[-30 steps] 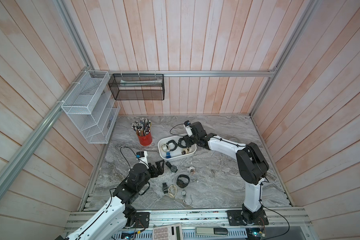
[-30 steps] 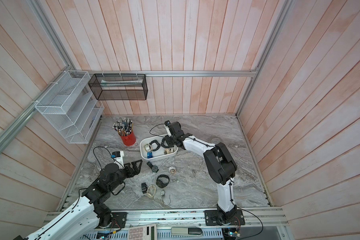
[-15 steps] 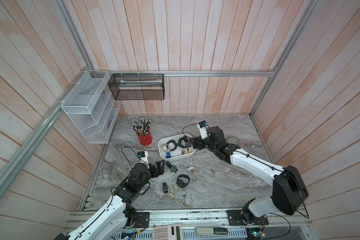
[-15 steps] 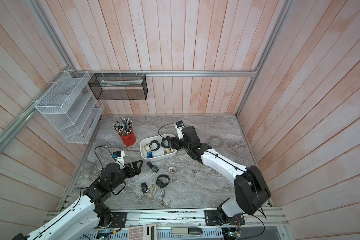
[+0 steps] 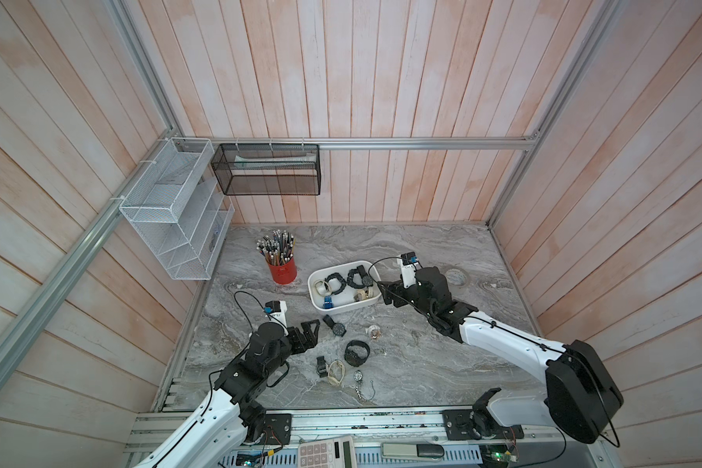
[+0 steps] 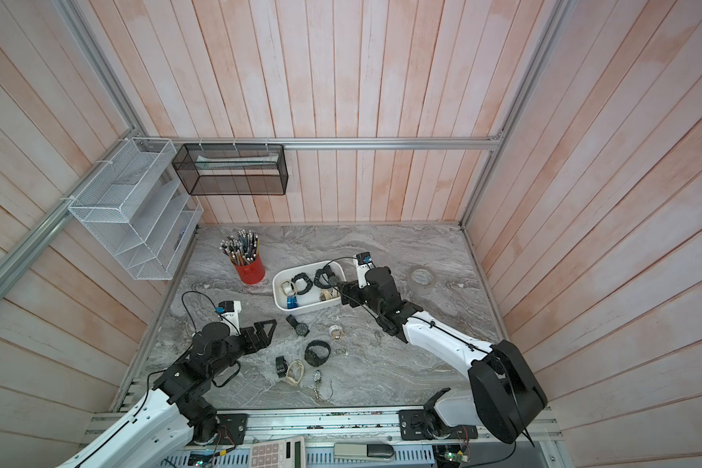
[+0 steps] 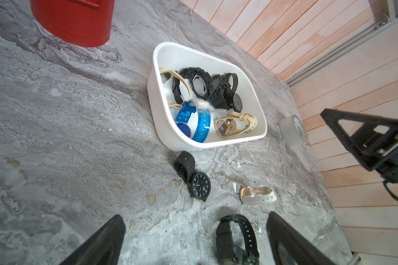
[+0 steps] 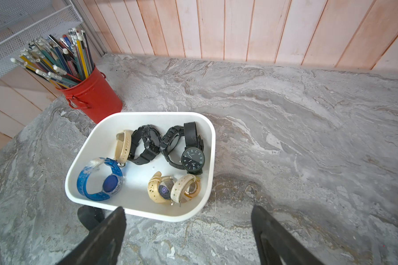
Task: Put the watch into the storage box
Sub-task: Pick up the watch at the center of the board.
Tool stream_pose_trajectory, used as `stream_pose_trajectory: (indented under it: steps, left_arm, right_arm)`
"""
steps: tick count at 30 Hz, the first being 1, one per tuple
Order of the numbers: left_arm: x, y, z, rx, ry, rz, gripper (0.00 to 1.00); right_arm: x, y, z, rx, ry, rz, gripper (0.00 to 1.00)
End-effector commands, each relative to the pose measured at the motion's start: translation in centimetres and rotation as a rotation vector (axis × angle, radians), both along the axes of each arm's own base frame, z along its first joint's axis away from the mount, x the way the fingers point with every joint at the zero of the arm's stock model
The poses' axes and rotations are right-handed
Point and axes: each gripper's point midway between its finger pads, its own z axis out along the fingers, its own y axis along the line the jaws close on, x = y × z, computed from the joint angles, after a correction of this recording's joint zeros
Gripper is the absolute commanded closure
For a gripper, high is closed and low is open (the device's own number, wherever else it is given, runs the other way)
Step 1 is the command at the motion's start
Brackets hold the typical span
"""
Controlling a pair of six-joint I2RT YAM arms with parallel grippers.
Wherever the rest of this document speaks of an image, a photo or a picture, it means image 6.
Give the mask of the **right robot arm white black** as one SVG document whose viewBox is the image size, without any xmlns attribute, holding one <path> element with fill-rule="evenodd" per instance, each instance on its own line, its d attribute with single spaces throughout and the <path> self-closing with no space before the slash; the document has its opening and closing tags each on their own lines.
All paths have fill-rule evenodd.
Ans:
<svg viewBox="0 0 702 468">
<path fill-rule="evenodd" d="M 519 348 L 470 337 L 403 300 L 387 267 L 356 270 L 357 280 L 337 284 L 344 304 L 367 308 L 388 335 L 435 355 L 469 382 L 467 391 L 442 390 L 430 399 L 430 431 L 482 425 L 497 440 L 516 442 L 548 404 Z"/>
</svg>

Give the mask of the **cream gold watch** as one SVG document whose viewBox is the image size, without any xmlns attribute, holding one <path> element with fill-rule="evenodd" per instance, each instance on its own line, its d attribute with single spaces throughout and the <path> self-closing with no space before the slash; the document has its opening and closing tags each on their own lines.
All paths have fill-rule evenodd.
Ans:
<svg viewBox="0 0 702 468">
<path fill-rule="evenodd" d="M 339 292 L 337 291 L 337 289 L 330 288 L 330 289 L 321 290 L 321 294 L 320 294 L 321 301 L 335 300 L 336 298 L 339 298 Z"/>
</svg>

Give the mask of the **black chunky watch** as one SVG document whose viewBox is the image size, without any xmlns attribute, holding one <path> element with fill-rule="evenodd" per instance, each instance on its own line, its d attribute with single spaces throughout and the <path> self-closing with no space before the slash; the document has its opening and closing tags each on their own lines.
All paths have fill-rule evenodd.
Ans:
<svg viewBox="0 0 702 468">
<path fill-rule="evenodd" d="M 296 296 L 303 296 L 309 293 L 314 287 L 312 278 L 304 272 L 298 273 L 291 281 L 296 284 Z"/>
<path fill-rule="evenodd" d="M 328 267 L 318 269 L 314 276 L 314 285 L 321 290 L 335 288 L 335 273 Z"/>
</svg>

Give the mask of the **silver rose gold watch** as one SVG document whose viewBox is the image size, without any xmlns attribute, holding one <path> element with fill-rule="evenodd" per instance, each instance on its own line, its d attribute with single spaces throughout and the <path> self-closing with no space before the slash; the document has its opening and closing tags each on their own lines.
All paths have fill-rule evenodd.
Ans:
<svg viewBox="0 0 702 468">
<path fill-rule="evenodd" d="M 329 327 L 329 333 L 333 340 L 341 340 L 344 337 L 344 331 L 340 325 L 331 325 L 331 327 Z"/>
</svg>

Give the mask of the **large black digital watch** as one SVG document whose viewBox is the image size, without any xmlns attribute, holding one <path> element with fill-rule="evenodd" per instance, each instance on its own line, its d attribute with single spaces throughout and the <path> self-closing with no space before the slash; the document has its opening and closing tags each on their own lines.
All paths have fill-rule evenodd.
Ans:
<svg viewBox="0 0 702 468">
<path fill-rule="evenodd" d="M 327 341 L 315 339 L 304 349 L 304 360 L 313 368 L 319 368 L 329 360 L 332 354 L 331 345 Z"/>
</svg>

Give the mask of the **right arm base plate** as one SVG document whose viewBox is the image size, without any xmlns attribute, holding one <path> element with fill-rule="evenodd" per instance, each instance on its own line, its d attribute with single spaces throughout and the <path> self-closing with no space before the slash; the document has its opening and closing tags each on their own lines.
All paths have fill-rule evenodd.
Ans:
<svg viewBox="0 0 702 468">
<path fill-rule="evenodd" d="M 476 426 L 450 427 L 434 411 L 402 409 L 398 411 L 401 438 L 404 441 L 476 440 Z"/>
</svg>

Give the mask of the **silver chain pocket watch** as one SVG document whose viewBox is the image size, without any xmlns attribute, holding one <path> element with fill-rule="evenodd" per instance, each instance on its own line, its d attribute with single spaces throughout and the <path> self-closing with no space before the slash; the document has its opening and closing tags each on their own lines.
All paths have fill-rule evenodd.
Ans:
<svg viewBox="0 0 702 468">
<path fill-rule="evenodd" d="M 323 374 L 320 370 L 316 370 L 313 373 L 313 395 L 314 399 L 319 403 L 328 403 L 331 401 L 331 398 L 333 398 L 333 394 L 335 394 L 335 390 L 333 390 L 333 382 L 330 381 L 326 385 L 327 392 L 323 393 L 325 385 Z"/>
</svg>

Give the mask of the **small black strap watch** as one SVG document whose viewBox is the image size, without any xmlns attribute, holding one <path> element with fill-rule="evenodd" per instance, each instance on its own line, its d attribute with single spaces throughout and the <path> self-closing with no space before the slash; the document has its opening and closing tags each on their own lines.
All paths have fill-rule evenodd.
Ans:
<svg viewBox="0 0 702 468">
<path fill-rule="evenodd" d="M 279 356 L 275 359 L 275 370 L 279 378 L 285 378 L 288 374 L 289 364 L 284 356 Z"/>
</svg>

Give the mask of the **black analog watch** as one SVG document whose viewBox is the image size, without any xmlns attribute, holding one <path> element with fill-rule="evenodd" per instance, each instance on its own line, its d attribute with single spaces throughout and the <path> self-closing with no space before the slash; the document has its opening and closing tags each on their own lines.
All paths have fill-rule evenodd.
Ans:
<svg viewBox="0 0 702 468">
<path fill-rule="evenodd" d="M 298 321 L 294 315 L 289 315 L 286 317 L 286 321 L 291 325 L 297 335 L 300 337 L 306 337 L 309 334 L 309 327 L 306 323 Z"/>
</svg>

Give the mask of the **black watch green dial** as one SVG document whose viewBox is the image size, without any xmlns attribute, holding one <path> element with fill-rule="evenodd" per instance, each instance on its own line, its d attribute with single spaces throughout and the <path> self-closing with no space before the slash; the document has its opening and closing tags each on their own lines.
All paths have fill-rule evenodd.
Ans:
<svg viewBox="0 0 702 468">
<path fill-rule="evenodd" d="M 315 284 L 321 289 L 333 289 L 339 285 L 339 277 L 333 271 L 331 263 L 326 264 L 323 268 L 316 272 Z"/>
</svg>

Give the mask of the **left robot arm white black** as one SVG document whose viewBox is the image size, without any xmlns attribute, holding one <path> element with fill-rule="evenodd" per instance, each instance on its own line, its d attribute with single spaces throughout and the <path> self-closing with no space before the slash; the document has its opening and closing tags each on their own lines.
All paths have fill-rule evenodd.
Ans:
<svg viewBox="0 0 702 468">
<path fill-rule="evenodd" d="M 205 394 L 239 359 L 269 347 L 276 325 L 261 321 L 237 333 L 224 322 L 204 325 L 128 413 L 62 465 L 151 467 L 191 442 L 214 442 L 220 419 Z"/>
</svg>

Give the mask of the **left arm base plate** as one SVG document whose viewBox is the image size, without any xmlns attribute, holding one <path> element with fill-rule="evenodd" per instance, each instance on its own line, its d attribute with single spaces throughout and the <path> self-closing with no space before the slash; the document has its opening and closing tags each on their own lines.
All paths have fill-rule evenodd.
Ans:
<svg viewBox="0 0 702 468">
<path fill-rule="evenodd" d="M 247 413 L 209 415 L 195 423 L 192 442 L 199 446 L 212 445 L 216 442 L 239 446 L 245 439 L 248 418 Z"/>
</svg>

